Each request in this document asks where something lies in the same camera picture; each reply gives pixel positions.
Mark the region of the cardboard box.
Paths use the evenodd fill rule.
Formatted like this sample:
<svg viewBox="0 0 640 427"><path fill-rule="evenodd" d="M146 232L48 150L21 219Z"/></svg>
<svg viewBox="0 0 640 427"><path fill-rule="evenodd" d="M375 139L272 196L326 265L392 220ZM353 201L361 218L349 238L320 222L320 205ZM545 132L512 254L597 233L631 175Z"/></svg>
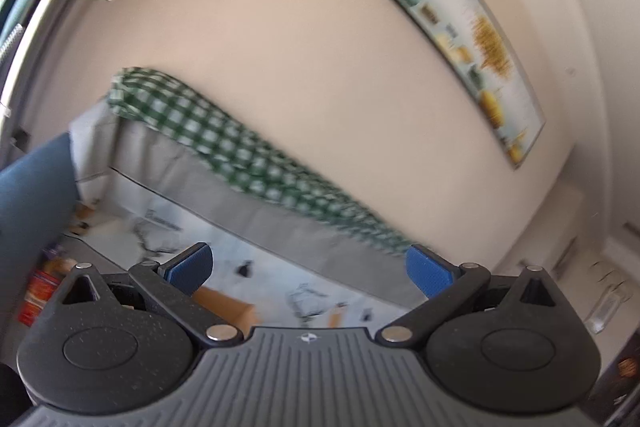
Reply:
<svg viewBox="0 0 640 427"><path fill-rule="evenodd" d="M250 335L252 328L260 324L260 318L253 303L246 303L207 287L198 288L192 295L192 299L235 326L245 336Z"/></svg>

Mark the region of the red long snack packet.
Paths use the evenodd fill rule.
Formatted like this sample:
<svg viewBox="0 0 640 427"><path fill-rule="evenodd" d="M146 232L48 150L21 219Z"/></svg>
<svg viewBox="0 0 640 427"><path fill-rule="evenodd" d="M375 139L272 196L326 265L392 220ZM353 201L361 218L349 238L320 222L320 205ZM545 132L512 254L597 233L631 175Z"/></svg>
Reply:
<svg viewBox="0 0 640 427"><path fill-rule="evenodd" d="M32 326L61 282L62 277L56 274L43 270L32 273L17 320L28 327Z"/></svg>

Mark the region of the white deer print sofa cover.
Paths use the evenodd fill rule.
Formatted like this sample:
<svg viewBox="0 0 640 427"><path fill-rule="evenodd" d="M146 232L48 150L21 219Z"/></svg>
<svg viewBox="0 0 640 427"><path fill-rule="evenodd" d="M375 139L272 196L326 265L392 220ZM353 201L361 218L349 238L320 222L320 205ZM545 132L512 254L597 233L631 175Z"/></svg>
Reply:
<svg viewBox="0 0 640 427"><path fill-rule="evenodd" d="M205 162L105 102L70 124L85 244L127 269L212 248L212 291L249 303L262 324L367 327L420 305L405 261L232 188Z"/></svg>

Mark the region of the dark blue sofa cushion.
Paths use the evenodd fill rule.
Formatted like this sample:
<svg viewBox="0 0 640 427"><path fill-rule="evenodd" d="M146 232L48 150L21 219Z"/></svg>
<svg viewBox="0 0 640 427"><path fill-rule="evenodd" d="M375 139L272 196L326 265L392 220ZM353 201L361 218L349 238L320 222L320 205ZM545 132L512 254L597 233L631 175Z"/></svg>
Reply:
<svg viewBox="0 0 640 427"><path fill-rule="evenodd" d="M66 227L78 199L63 133L1 171L1 312L20 300L42 248Z"/></svg>

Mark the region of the green checkered cloth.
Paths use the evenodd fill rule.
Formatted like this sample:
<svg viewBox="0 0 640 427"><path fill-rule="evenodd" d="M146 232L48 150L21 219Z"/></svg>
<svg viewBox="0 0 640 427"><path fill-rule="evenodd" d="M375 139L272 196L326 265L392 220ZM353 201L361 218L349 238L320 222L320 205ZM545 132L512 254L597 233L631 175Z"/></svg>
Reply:
<svg viewBox="0 0 640 427"><path fill-rule="evenodd" d="M386 254L399 256L410 246L408 237L366 205L176 77L124 68L113 77L106 101L115 116L187 147L234 191L329 225Z"/></svg>

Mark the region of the framed wall painting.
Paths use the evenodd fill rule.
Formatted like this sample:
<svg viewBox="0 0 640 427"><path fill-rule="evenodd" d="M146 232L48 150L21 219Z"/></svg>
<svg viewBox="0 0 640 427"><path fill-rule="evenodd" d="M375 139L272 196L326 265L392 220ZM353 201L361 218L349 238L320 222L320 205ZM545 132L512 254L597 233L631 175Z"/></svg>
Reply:
<svg viewBox="0 0 640 427"><path fill-rule="evenodd" d="M476 103L514 168L546 117L525 70L484 0L393 0Z"/></svg>

